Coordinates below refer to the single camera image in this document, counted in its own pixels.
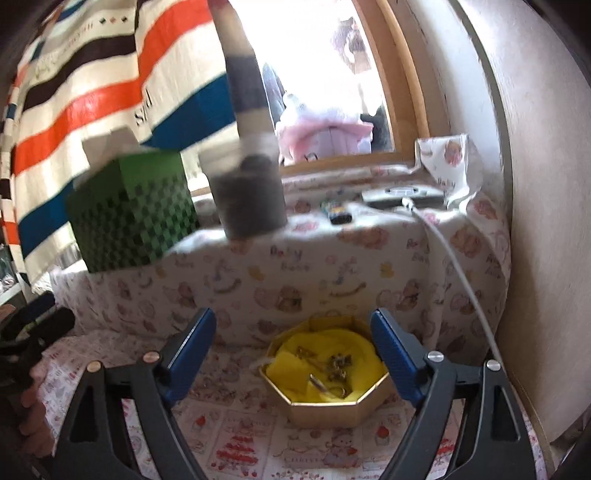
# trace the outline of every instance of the gray container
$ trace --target gray container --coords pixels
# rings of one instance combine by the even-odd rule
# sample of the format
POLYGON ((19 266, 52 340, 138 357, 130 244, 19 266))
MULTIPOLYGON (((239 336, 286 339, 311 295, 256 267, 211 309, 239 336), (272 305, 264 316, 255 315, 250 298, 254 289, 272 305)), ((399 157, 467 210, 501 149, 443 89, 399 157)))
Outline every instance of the gray container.
POLYGON ((269 233, 287 223, 278 159, 274 134, 248 135, 199 153, 230 240, 269 233))

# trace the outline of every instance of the cardboard box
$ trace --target cardboard box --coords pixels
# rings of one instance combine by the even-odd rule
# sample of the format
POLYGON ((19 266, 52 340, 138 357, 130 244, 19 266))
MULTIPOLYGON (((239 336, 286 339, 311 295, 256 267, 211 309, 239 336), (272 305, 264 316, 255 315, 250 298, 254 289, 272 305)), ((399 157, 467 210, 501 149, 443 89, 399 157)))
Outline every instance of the cardboard box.
MULTIPOLYGON (((273 339, 267 349, 267 356, 274 357, 279 347, 290 336, 300 332, 319 332, 331 328, 345 328, 356 332, 368 340, 372 339, 369 325, 354 317, 311 318, 297 327, 273 339)), ((298 403, 287 398, 265 374, 267 365, 259 368, 271 397, 280 410, 299 428, 333 429, 353 428, 363 422, 376 408, 395 391, 390 374, 386 373, 359 400, 342 403, 298 403)))
POLYGON ((181 155, 126 155, 66 199, 90 273, 147 265, 199 228, 181 155))

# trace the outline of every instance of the person's hand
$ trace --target person's hand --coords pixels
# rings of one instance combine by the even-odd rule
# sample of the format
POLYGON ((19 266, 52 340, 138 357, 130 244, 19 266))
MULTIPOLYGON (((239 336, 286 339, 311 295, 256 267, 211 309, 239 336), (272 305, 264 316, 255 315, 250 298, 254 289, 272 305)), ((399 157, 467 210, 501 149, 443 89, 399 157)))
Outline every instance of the person's hand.
POLYGON ((51 454, 54 445, 53 435, 45 420, 45 405, 37 396, 39 386, 47 375, 47 368, 43 364, 37 364, 31 369, 30 375, 33 385, 21 395, 21 404, 29 411, 18 429, 26 437, 22 451, 43 458, 51 454))

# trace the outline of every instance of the metal screw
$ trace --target metal screw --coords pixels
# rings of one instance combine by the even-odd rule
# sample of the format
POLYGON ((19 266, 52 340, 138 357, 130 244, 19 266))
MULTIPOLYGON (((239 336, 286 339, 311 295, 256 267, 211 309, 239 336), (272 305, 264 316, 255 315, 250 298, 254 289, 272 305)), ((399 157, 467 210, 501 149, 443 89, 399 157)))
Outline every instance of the metal screw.
POLYGON ((86 371, 95 374, 101 369, 102 365, 98 360, 93 360, 86 366, 86 371))
POLYGON ((443 362, 443 359, 445 357, 443 356, 443 354, 441 352, 438 352, 437 350, 433 350, 427 354, 427 358, 431 362, 435 362, 436 364, 440 364, 441 362, 443 362))
POLYGON ((498 372, 501 369, 501 364, 496 360, 489 360, 486 363, 486 367, 488 370, 492 370, 493 372, 498 372))
POLYGON ((144 354, 144 362, 147 364, 153 364, 160 360, 160 354, 158 352, 147 352, 144 354))

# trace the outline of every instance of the bear print tablecloth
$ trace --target bear print tablecloth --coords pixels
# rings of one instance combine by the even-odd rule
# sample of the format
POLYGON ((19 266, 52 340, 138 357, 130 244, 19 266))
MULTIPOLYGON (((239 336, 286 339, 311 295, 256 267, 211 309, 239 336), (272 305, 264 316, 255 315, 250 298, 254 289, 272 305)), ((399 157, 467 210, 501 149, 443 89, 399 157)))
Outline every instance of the bear print tablecloth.
MULTIPOLYGON (((504 213, 480 190, 479 172, 466 136, 419 140, 413 168, 367 167, 286 180, 288 225, 269 235, 228 242, 221 228, 202 229, 153 265, 88 274, 78 262, 52 272, 58 302, 77 318, 75 336, 48 352, 50 375, 42 392, 52 427, 59 432, 88 361, 134 361, 207 306, 217 316, 215 347, 176 415, 210 478, 379 477, 407 426, 408 405, 395 397, 353 430, 298 430, 277 415, 249 365, 274 336, 311 316, 367 319, 376 307, 390 310, 427 349, 458 363, 481 363, 488 350, 482 328, 437 238, 405 209, 384 212, 359 201, 368 188, 441 187, 447 208, 424 213, 455 249, 495 330, 511 270, 509 232, 504 213), (331 225, 319 209, 326 198, 344 201, 353 222, 331 225)), ((134 418, 132 405, 128 409, 134 418)), ((433 478, 443 473, 453 449, 456 410, 433 478)), ((135 429, 138 456, 144 455, 142 468, 155 478, 137 420, 129 428, 135 429)), ((544 478, 530 431, 538 477, 544 478)))
MULTIPOLYGON (((47 352, 47 379, 41 395, 50 426, 59 434, 67 406, 86 364, 100 359, 107 367, 134 362, 162 340, 109 330, 69 337, 47 352)), ((265 386, 249 368, 261 348, 215 346, 208 354, 189 396, 174 416, 190 449, 211 480, 378 479, 394 454, 414 414, 394 394, 354 429, 298 429, 267 397, 265 386)), ((129 437, 142 474, 158 479, 132 401, 124 400, 129 437)), ((442 476, 457 438, 462 404, 455 401, 428 480, 442 476)), ((533 428, 525 418, 538 480, 547 480, 533 428)))

